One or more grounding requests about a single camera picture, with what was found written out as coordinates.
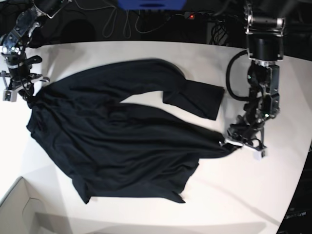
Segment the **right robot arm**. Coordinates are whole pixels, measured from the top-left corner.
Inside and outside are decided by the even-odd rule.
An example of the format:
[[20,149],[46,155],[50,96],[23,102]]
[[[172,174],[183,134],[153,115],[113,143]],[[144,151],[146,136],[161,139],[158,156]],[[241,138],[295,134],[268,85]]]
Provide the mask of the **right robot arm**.
[[52,19],[70,0],[33,0],[32,6],[21,12],[13,29],[0,38],[0,54],[7,65],[8,72],[1,71],[5,89],[3,100],[15,102],[20,95],[28,100],[34,94],[34,84],[38,81],[49,82],[42,74],[31,73],[33,64],[42,62],[40,56],[26,55],[26,47],[33,33],[40,29],[47,19]]

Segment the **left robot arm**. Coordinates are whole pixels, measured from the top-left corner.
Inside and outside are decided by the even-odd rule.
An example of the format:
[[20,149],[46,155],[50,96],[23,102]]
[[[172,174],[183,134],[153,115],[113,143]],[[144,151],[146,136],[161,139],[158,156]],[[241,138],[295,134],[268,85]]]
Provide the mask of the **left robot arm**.
[[[230,96],[244,102],[244,115],[238,115],[236,122],[227,129],[225,145],[253,151],[254,157],[262,159],[266,155],[264,126],[268,120],[280,113],[278,61],[282,61],[283,31],[285,18],[270,16],[248,0],[244,5],[246,21],[246,50],[236,54],[226,69],[226,88]],[[230,72],[234,62],[247,55],[251,64],[247,71],[249,94],[236,95],[230,83]]]

